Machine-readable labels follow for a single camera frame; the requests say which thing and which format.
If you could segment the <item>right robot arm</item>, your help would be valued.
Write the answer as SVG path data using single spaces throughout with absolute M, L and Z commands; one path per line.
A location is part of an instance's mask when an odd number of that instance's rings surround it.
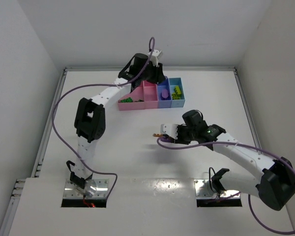
M 218 194 L 237 190 L 259 197 L 264 204 L 279 211 L 295 194 L 295 174 L 288 159 L 275 159 L 251 148 L 245 148 L 226 130 L 216 124 L 207 125 L 203 115 L 190 110 L 182 116 L 184 124 L 174 128 L 177 144 L 188 145 L 192 141 L 207 147 L 239 164 L 249 172 L 248 176 L 222 168 L 210 178 L 210 187 Z

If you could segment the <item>purple rounded lego brick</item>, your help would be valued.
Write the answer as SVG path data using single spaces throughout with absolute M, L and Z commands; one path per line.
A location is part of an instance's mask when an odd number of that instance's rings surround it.
M 168 100 L 169 99 L 169 92 L 167 89 L 162 89 L 161 91 L 161 100 Z

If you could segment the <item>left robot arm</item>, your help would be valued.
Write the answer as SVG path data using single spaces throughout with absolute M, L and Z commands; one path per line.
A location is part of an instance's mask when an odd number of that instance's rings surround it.
M 91 171 L 95 149 L 106 129 L 106 111 L 123 96 L 134 91 L 142 81 L 159 84 L 165 80 L 161 52 L 137 53 L 119 72 L 111 87 L 92 98 L 79 101 L 74 121 L 78 136 L 77 159 L 70 163 L 70 181 L 83 195 L 89 195 L 92 183 Z

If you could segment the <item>purple butterfly lego brick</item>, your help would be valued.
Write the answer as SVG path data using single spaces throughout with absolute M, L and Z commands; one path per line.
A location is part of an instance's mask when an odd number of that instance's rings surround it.
M 171 140 L 168 139 L 168 138 L 166 138 L 166 137 L 161 137 L 160 140 L 161 140 L 162 142 L 165 142 L 165 143 L 170 143 L 170 142 L 171 142 Z

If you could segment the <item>green rounded lego brick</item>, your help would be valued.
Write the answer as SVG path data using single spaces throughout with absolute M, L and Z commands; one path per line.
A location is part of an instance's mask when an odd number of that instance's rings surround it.
M 127 103 L 133 102 L 133 99 L 132 99 L 131 97 L 128 97 L 128 98 L 126 99 L 126 102 L 127 102 Z

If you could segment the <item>lime rounded lego brick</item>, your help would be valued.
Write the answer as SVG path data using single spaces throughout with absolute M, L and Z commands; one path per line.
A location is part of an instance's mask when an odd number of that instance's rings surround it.
M 182 92 L 179 86 L 174 87 L 174 92 L 178 95 L 178 97 L 182 96 Z

